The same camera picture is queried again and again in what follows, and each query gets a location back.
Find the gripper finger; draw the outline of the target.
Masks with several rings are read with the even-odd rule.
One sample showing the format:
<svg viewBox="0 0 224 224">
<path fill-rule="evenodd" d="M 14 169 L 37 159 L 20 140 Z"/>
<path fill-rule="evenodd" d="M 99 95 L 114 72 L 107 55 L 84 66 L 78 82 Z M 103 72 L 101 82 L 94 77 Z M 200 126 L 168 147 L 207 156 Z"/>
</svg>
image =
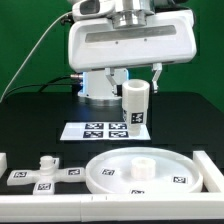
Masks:
<svg viewBox="0 0 224 224">
<path fill-rule="evenodd" d="M 112 86 L 112 93 L 114 95 L 117 95 L 117 83 L 114 80 L 114 69 L 113 68 L 106 68 L 105 69 L 105 75 L 106 75 L 106 78 L 108 79 L 109 83 Z"/>
<path fill-rule="evenodd" d="M 153 93 L 157 93 L 158 92 L 158 80 L 160 78 L 160 75 L 162 73 L 162 64 L 161 63 L 154 63 L 152 65 L 152 73 L 153 73 L 153 77 L 152 77 L 152 92 Z"/>
</svg>

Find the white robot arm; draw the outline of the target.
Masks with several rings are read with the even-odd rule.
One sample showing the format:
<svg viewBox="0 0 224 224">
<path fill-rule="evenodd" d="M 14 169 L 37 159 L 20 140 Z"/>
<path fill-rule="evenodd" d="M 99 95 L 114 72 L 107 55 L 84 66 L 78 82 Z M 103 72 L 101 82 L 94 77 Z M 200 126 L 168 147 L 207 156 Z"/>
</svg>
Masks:
<svg viewBox="0 0 224 224">
<path fill-rule="evenodd" d="M 70 67 L 82 75 L 79 99 L 116 105 L 130 68 L 152 68 L 152 89 L 166 64 L 196 54 L 195 16 L 187 0 L 68 0 Z"/>
</svg>

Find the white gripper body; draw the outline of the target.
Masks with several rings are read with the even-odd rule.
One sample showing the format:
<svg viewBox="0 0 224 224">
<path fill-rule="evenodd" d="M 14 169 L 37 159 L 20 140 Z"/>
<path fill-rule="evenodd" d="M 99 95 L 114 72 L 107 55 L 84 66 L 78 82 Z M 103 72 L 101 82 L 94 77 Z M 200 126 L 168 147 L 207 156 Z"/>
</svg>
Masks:
<svg viewBox="0 0 224 224">
<path fill-rule="evenodd" d="M 142 27 L 116 29 L 107 18 L 78 21 L 70 29 L 68 58 L 77 72 L 174 64 L 196 54 L 190 10 L 157 13 Z"/>
</svg>

